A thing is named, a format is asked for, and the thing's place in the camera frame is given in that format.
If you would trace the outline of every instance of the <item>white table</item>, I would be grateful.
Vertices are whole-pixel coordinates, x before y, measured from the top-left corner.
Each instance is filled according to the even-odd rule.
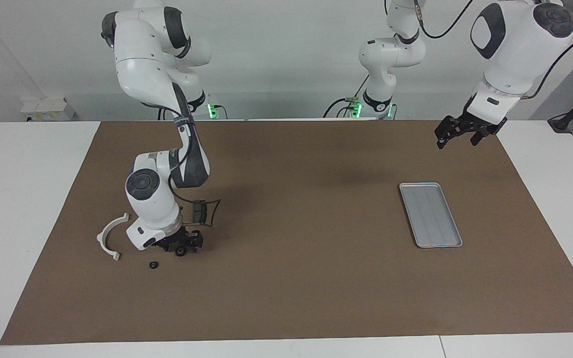
[[[97,129],[0,123],[0,338]],[[499,138],[573,265],[573,138],[521,121]],[[566,358],[573,333],[0,347],[7,356]]]

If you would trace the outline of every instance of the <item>silver tray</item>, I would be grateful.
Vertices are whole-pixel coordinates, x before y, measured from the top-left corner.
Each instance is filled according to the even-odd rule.
[[[459,230],[438,183],[401,183],[399,190],[418,247],[462,245]]]

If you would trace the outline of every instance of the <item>brown mat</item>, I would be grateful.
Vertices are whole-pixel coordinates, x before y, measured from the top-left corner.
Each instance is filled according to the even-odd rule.
[[[573,332],[573,268],[500,142],[439,151],[435,126],[201,122],[204,250],[139,252],[121,224],[114,262],[95,237],[132,213],[127,170],[180,139],[103,123],[0,344]],[[404,181],[441,184],[463,247],[414,245]]]

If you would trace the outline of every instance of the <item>cable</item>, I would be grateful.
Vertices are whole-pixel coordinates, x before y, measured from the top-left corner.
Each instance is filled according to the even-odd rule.
[[[201,224],[202,226],[206,226],[206,227],[213,227],[213,220],[214,217],[216,216],[216,211],[218,210],[218,207],[220,206],[220,202],[222,201],[222,199],[218,199],[218,200],[212,200],[212,201],[200,201],[200,200],[189,200],[189,199],[185,199],[184,197],[178,195],[175,191],[173,186],[171,186],[171,175],[168,177],[168,185],[169,185],[169,190],[171,190],[171,193],[177,197],[178,199],[184,201],[184,202],[188,202],[189,204],[198,204],[198,205],[209,205],[209,204],[216,204],[216,206],[214,206],[213,211],[211,212],[211,220],[209,221],[209,224]]]
[[[337,111],[337,114],[335,115],[335,117],[339,118],[339,112],[343,111],[344,109],[346,109],[348,111],[348,109],[351,109],[351,107],[346,106],[346,107],[340,109],[339,111]]]
[[[571,44],[570,47],[566,48],[566,50],[563,51],[563,53],[559,56],[559,58],[557,58],[557,60],[554,61],[554,63],[552,63],[552,66],[550,67],[548,72],[545,74],[545,76],[543,76],[543,79],[541,80],[541,83],[539,84],[539,88],[536,89],[534,94],[533,95],[524,95],[523,97],[521,97],[521,99],[532,99],[532,98],[536,97],[536,95],[539,94],[539,91],[541,91],[541,88],[543,88],[543,84],[545,84],[545,81],[548,79],[548,76],[550,75],[552,70],[554,70],[554,66],[556,66],[557,63],[559,63],[559,61],[561,61],[563,56],[565,56],[566,53],[572,49],[572,47],[573,47],[573,44]]]
[[[221,104],[216,104],[216,105],[214,105],[213,108],[222,108],[222,109],[224,109],[224,110],[225,110],[225,118],[226,118],[226,119],[229,119],[229,115],[227,114],[227,109],[225,108],[225,106],[222,106]]]
[[[328,106],[327,110],[324,112],[324,116],[323,118],[326,118],[326,116],[328,115],[328,112],[330,112],[330,110],[338,103],[340,102],[346,102],[346,98],[340,98],[339,100],[336,100],[335,102],[333,102],[330,106]]]
[[[431,35],[428,34],[428,32],[426,31],[426,28],[423,27],[423,15],[421,14],[421,7],[419,6],[419,2],[418,0],[414,0],[414,7],[415,7],[415,11],[417,13],[417,20],[419,20],[419,25],[421,27],[421,30],[423,31],[424,34],[426,34],[426,36],[428,36],[428,38],[432,38],[432,39],[438,39],[438,38],[443,38],[444,36],[446,36],[448,34],[448,32],[450,32],[450,30],[453,29],[453,27],[455,27],[455,25],[457,25],[457,22],[459,22],[461,16],[464,16],[464,13],[466,13],[466,10],[468,10],[468,7],[470,7],[470,5],[473,3],[474,0],[470,0],[468,2],[468,4],[466,4],[466,7],[464,7],[464,9],[461,11],[461,13],[459,13],[459,16],[457,16],[457,18],[455,19],[455,22],[452,23],[452,25],[450,25],[450,27],[448,27],[448,30],[446,30],[446,32],[444,32],[441,35]]]
[[[371,76],[370,73],[369,73],[368,75],[366,75],[366,78],[365,78],[364,81],[362,82],[360,88],[357,89],[357,92],[355,93],[355,95],[354,95],[353,97],[357,97],[357,95],[360,93],[360,91],[361,91],[362,88],[364,87],[364,84],[366,84],[366,81],[368,81],[368,77],[370,77],[370,76]],[[346,116],[346,112],[348,112],[348,109],[346,109],[346,110],[344,111],[344,115],[343,115],[343,116]]]
[[[568,115],[568,114],[569,114],[569,112],[563,113],[563,114],[561,114],[561,115],[555,115],[555,116],[553,116],[552,118],[550,118],[550,119],[548,119],[548,120],[553,120],[553,119],[559,118],[560,116],[564,116],[564,115]]]

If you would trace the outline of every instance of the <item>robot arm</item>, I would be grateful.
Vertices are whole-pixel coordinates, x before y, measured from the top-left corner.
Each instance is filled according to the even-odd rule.
[[[171,80],[181,86],[187,96],[190,111],[198,115],[207,113],[207,106],[203,106],[207,96],[200,86],[198,75],[191,70],[191,67],[208,64],[211,61],[211,47],[207,41],[191,37],[182,18],[183,14],[180,10],[165,6],[159,0],[137,0],[134,2],[134,9],[107,14],[102,21],[101,36],[116,53],[119,82],[128,95],[145,105],[160,107],[159,104],[142,100],[138,93],[134,93],[121,81],[121,78],[125,79],[133,73],[123,71],[121,74],[119,63],[136,58],[130,57],[132,55],[144,55],[143,59],[150,58],[164,63],[164,66],[159,65],[156,68],[161,68],[160,71],[166,72]],[[145,35],[141,34],[146,34],[151,38],[146,39]]]
[[[366,41],[360,48],[360,63],[369,71],[362,111],[377,118],[386,116],[395,91],[396,77],[390,71],[420,64],[426,54],[413,0],[392,0],[386,22],[395,35]]]
[[[143,3],[137,1],[135,6]],[[195,128],[192,101],[187,100],[182,86],[198,95],[197,75],[187,70],[208,63],[211,52],[205,47],[202,51],[198,47],[195,54],[190,51],[191,38],[180,16],[173,7],[152,6],[108,14],[103,20],[103,38],[114,50],[123,91],[147,106],[174,113],[183,143],[181,149],[136,157],[125,181],[125,193],[138,218],[127,235],[139,250],[152,245],[168,250],[170,244],[179,244],[184,255],[187,247],[202,246],[202,236],[199,232],[191,236],[185,230],[172,188],[201,186],[209,177],[209,160]]]
[[[439,149],[466,132],[477,145],[501,129],[507,112],[573,43],[573,0],[494,2],[476,19],[471,41],[489,66],[462,115],[446,116],[435,130]]]

